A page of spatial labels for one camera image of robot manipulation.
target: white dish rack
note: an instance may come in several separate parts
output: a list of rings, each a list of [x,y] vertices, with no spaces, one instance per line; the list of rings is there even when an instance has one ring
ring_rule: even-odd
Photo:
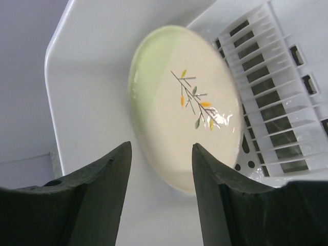
[[[294,22],[276,15],[272,0],[216,35],[213,27],[200,33],[227,62],[243,103],[235,169],[273,187],[328,179],[328,35],[319,11],[328,2],[311,11],[314,1],[298,3]]]

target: leaf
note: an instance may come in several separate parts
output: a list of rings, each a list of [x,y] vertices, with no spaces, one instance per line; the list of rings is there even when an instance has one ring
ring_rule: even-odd
[[[185,104],[185,98],[184,98],[184,96],[181,96],[181,107],[183,107],[183,105]]]
[[[187,72],[187,70],[184,69],[184,71],[182,72],[181,78],[183,78],[185,76],[186,72]]]
[[[200,103],[200,105],[202,105],[203,107],[209,107],[210,105],[212,105],[210,102],[208,102],[208,101],[202,101],[201,103]]]
[[[196,123],[195,123],[195,128],[196,128],[196,129],[198,129],[199,124],[200,124],[200,118],[198,118],[198,120],[197,120]]]
[[[193,89],[193,95],[195,95],[197,92],[197,86],[195,86],[195,88]]]
[[[213,120],[210,119],[210,130],[212,131],[213,130]]]

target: gray wall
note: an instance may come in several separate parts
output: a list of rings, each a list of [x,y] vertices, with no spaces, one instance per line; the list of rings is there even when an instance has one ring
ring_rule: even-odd
[[[34,165],[9,161],[48,154],[55,145],[44,58],[66,4],[67,0],[0,1],[0,185],[5,186],[3,178],[10,180],[8,175],[13,187],[15,180],[23,185],[29,182],[22,179],[38,183],[49,178],[49,158],[38,158]]]

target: orange leaf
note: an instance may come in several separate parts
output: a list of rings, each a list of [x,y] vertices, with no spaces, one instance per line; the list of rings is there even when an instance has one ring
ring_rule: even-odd
[[[210,130],[212,131],[213,130],[213,120],[210,119]]]
[[[181,107],[183,107],[183,105],[185,104],[185,98],[183,96],[181,96]]]
[[[184,69],[184,71],[182,72],[181,78],[183,78],[185,76],[186,72],[187,72],[187,70]]]
[[[201,103],[200,103],[200,105],[202,105],[203,107],[209,107],[210,105],[212,105],[210,102],[208,102],[208,101],[202,101]]]

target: branch pattern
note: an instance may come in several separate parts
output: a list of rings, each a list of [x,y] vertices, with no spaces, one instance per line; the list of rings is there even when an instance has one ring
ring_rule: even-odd
[[[207,101],[202,101],[201,97],[203,96],[207,96],[207,93],[205,94],[197,94],[197,86],[195,86],[193,88],[193,90],[190,92],[190,90],[187,88],[187,86],[189,88],[191,88],[192,86],[190,85],[190,83],[188,82],[189,80],[192,79],[196,79],[196,77],[185,77],[187,70],[185,69],[182,72],[182,75],[180,78],[178,78],[172,71],[171,73],[173,74],[173,76],[176,78],[176,80],[180,83],[181,86],[181,98],[180,98],[180,103],[182,107],[187,107],[188,105],[190,105],[194,115],[196,115],[194,106],[192,104],[192,101],[194,100],[199,108],[199,118],[196,120],[195,123],[195,128],[198,129],[199,125],[200,125],[200,120],[202,119],[203,121],[205,121],[205,117],[204,117],[204,113],[207,114],[210,117],[210,130],[213,130],[214,127],[214,123],[215,125],[218,126],[218,128],[220,128],[220,125],[218,124],[218,122],[216,121],[216,119],[214,118],[215,114],[216,114],[216,110],[213,108],[209,108],[212,104],[210,102]],[[185,97],[187,96],[188,100],[187,103],[185,104]]]

